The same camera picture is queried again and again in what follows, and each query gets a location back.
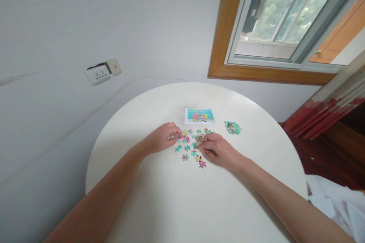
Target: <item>window sill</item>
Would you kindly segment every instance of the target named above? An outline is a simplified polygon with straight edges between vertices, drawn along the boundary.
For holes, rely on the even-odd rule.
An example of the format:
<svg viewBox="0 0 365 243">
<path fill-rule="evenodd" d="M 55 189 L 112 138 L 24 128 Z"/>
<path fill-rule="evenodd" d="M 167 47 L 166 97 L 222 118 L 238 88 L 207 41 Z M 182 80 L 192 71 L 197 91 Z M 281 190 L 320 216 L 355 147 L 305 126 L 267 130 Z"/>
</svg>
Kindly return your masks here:
<svg viewBox="0 0 365 243">
<path fill-rule="evenodd" d="M 208 78 L 253 80 L 286 84 L 326 85 L 336 74 L 242 65 L 210 65 Z"/>
</svg>

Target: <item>curtain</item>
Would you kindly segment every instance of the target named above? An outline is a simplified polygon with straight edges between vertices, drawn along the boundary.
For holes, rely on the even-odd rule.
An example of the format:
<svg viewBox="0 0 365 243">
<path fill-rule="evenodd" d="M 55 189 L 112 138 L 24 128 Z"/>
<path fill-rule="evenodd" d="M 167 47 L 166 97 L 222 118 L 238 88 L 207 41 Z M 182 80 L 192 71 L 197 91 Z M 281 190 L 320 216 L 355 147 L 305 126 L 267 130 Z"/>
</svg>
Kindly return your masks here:
<svg viewBox="0 0 365 243">
<path fill-rule="evenodd" d="M 284 124 L 296 137 L 313 140 L 365 101 L 365 67 L 349 77 L 339 73 Z"/>
</svg>

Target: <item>round white table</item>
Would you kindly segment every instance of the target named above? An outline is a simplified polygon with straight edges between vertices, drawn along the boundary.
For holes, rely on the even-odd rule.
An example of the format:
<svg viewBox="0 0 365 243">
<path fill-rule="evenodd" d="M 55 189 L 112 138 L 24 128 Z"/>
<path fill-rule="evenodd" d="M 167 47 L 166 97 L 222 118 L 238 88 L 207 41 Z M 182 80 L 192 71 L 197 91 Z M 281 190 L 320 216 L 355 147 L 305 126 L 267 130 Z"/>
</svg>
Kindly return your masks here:
<svg viewBox="0 0 365 243">
<path fill-rule="evenodd" d="M 185 108 L 212 109 L 215 124 L 184 125 Z M 241 134 L 229 134 L 226 120 L 238 123 Z M 195 82 L 152 89 L 115 113 L 92 150 L 86 193 L 131 146 L 165 122 L 194 133 L 207 127 L 221 134 L 243 155 L 307 198 L 303 166 L 279 124 L 248 98 Z M 183 161 L 182 155 L 190 156 L 191 151 L 175 152 L 176 146 L 144 160 L 107 242 L 291 241 L 244 178 L 208 160 L 204 169 L 193 156 Z"/>
</svg>

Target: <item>power socket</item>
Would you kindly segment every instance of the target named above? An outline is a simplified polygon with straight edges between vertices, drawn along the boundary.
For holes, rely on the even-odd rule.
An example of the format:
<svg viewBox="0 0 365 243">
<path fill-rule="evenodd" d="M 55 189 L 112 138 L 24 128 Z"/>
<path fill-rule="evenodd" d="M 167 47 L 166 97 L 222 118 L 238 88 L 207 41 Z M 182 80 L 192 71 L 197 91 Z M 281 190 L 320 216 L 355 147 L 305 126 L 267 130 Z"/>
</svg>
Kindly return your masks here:
<svg viewBox="0 0 365 243">
<path fill-rule="evenodd" d="M 111 78 L 106 65 L 86 69 L 84 72 L 92 85 L 98 85 Z"/>
</svg>

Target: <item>wall plate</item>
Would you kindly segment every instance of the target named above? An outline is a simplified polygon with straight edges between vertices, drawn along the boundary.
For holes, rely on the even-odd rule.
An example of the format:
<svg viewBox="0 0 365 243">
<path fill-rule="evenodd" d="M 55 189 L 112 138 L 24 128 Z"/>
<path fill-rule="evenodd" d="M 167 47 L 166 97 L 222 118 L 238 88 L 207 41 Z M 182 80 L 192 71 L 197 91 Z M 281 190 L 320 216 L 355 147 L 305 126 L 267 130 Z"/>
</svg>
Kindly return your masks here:
<svg viewBox="0 0 365 243">
<path fill-rule="evenodd" d="M 119 66 L 118 60 L 116 58 L 108 60 L 106 63 L 108 64 L 113 76 L 122 73 L 121 67 Z"/>
<path fill-rule="evenodd" d="M 111 78 L 106 65 L 86 69 L 84 72 L 92 85 L 98 85 Z"/>
</svg>

